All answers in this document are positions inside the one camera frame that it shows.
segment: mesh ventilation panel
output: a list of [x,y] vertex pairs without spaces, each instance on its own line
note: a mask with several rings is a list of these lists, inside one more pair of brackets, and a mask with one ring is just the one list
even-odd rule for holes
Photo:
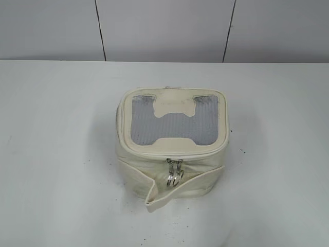
[[218,138],[218,98],[214,95],[194,97],[195,115],[168,113],[154,115],[154,96],[133,98],[131,138],[137,145],[151,145],[159,138],[192,139],[197,145],[213,144]]

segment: cream leather bag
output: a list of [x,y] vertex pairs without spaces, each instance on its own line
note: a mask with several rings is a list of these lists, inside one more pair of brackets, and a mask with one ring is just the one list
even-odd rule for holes
[[172,198],[208,193],[224,170],[229,126],[214,90],[136,89],[117,110],[116,153],[126,186],[149,212]]

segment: metal zipper pull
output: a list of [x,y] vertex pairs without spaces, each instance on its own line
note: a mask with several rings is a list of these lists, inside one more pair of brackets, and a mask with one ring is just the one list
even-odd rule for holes
[[176,176],[174,178],[173,181],[173,187],[176,187],[179,183],[179,181],[183,178],[184,175],[184,171],[181,169],[181,164],[182,164],[183,160],[178,160],[178,161],[172,161],[170,158],[167,159],[167,163],[169,163],[169,176],[168,176],[168,180],[167,180],[167,187],[170,186],[171,181],[173,179],[174,176],[174,164],[173,163],[177,163],[177,167],[176,167]]
[[169,176],[167,180],[167,187],[169,187],[174,176],[174,164],[169,158],[167,159],[167,163],[169,163]]

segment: bag lid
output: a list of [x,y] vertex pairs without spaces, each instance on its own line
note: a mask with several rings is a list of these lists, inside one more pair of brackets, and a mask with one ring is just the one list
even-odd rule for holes
[[199,155],[228,140],[225,96],[207,89],[136,89],[119,105],[118,135],[128,151],[144,155]]

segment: strap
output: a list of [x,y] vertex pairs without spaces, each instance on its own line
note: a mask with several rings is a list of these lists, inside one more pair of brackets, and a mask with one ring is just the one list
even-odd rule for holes
[[146,196],[145,205],[150,213],[165,206],[173,198],[199,197],[208,193],[225,168],[221,166],[204,172],[174,188],[165,196],[155,199],[159,194],[159,190],[154,179],[122,160],[119,160],[119,163],[126,180],[130,184],[129,186],[140,197],[145,198]]

